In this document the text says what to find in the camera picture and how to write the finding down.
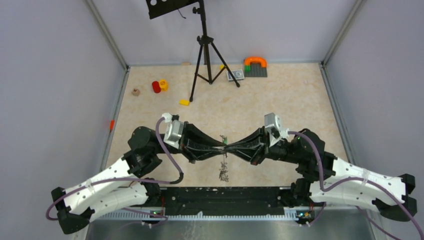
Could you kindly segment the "red plastic cylinder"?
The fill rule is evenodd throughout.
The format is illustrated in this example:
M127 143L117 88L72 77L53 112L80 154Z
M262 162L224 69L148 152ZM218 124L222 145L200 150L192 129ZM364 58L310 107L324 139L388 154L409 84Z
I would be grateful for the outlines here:
M162 91L161 85L160 85L160 82L159 81L153 81L151 83L151 86L152 86L153 92L156 93L156 94L158 94L158 93L160 93Z

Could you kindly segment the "orange plastic arch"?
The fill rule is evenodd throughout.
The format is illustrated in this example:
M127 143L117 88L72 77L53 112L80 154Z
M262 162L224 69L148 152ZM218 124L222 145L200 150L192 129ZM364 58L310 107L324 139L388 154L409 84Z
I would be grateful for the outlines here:
M262 68L266 68L268 66L266 59L259 56L249 56L244 60L245 66L251 66L251 64L260 64Z

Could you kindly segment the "yellow lego brick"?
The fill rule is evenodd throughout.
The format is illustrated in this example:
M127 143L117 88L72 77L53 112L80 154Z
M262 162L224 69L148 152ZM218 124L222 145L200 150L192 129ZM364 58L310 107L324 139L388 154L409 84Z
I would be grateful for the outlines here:
M186 100L186 99L181 99L179 101L179 104L180 105L183 105L183 106L189 106L190 105L190 101L189 100Z

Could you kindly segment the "small wooden block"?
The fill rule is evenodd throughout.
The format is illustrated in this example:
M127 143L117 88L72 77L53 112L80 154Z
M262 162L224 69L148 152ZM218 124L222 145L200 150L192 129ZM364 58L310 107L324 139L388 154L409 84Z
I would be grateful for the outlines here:
M136 96L136 97L138 97L138 96L140 95L140 93L141 93L141 91L140 91L138 88L134 88L134 89L131 91L131 94L132 94L133 96Z

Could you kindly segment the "yellow plastic cylinder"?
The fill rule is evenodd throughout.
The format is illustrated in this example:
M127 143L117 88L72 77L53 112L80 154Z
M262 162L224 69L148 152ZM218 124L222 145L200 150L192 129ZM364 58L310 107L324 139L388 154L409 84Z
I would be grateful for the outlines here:
M161 91L166 92L169 89L169 84L165 79L159 81Z

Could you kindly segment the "blue playing card box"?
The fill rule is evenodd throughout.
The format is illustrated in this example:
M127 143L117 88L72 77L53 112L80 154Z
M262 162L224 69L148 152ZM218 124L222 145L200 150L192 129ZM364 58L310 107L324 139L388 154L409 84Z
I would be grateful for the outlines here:
M244 71L242 69L233 70L231 73L227 72L227 80L229 82L232 82L234 80L233 76L237 81L245 79Z

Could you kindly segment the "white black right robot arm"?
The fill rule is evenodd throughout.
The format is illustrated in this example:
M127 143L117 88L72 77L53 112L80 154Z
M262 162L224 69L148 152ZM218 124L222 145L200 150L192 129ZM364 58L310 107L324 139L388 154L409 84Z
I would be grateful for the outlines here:
M398 222L408 222L417 213L417 201L411 197L414 176L388 176L345 161L327 152L325 142L307 128L291 131L290 135L292 140L274 139L259 128L224 150L254 166L266 159L295 164L300 178L290 186L289 206L351 205Z

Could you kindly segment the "black perforated mount plate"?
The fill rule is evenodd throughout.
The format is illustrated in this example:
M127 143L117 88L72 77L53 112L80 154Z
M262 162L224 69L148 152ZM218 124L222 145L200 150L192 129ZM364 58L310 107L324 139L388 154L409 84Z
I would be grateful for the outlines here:
M155 19L189 5L200 3L201 0L146 0L149 18Z

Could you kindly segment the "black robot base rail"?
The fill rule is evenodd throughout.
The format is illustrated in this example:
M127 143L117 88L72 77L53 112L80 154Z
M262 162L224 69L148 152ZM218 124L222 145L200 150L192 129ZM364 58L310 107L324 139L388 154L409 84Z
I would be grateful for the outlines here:
M225 220L259 219L281 217L288 210L297 209L294 218L306 221L313 219L313 211L324 205L309 198L302 182L290 187L159 187L149 183L147 190L147 201L136 206L169 218L202 215Z

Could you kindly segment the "black tripod stand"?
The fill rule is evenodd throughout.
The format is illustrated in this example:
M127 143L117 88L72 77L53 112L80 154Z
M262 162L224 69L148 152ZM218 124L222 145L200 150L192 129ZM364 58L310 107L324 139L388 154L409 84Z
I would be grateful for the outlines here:
M233 74L233 72L229 68L228 64L224 60L223 56L219 52L218 48L216 47L216 45L214 43L214 38L212 38L208 35L204 1L198 0L197 2L199 3L199 7L193 7L192 12L194 14L200 15L202 35L199 35L197 37L197 42L199 43L199 53L198 53L198 57L197 57L196 68L195 68L195 72L194 72L194 78L193 78L190 97L189 97L190 103L193 102L193 100L194 100L194 93L195 93L195 88L196 88L196 83L197 83L198 78L206 81L209 85L212 85L216 81L216 79L221 75L221 73L224 70L227 70L227 72L230 74L230 77L232 78L233 82L235 83L236 87L237 88L241 87L240 83L238 82L235 75ZM218 58L220 59L221 63L223 64L223 68L216 74L215 77L212 77L212 64L211 64L209 46L211 46L213 48L213 50L217 54ZM200 63L201 63L202 57L203 57L203 60L204 60L204 64L206 65L207 77L199 74Z

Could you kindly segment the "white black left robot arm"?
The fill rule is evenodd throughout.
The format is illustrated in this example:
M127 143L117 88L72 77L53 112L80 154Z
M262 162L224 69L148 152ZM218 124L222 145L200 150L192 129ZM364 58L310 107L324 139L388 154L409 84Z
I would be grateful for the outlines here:
M184 172L173 158L181 154L191 163L223 155L226 143L216 140L196 126L179 120L169 120L165 133L140 126L128 140L130 150L103 171L68 188L57 187L51 191L59 226L66 235L76 233L97 218L132 205L154 207L160 202L160 184L176 185L184 178ZM157 168L165 154L178 172L176 180L145 178Z

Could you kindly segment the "grey lego baseplate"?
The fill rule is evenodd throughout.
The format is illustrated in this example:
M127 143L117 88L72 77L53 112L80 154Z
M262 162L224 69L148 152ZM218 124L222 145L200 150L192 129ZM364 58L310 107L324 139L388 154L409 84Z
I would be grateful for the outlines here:
M258 63L251 64L251 71L245 72L244 76L246 78L267 78L268 72L266 67L261 67Z

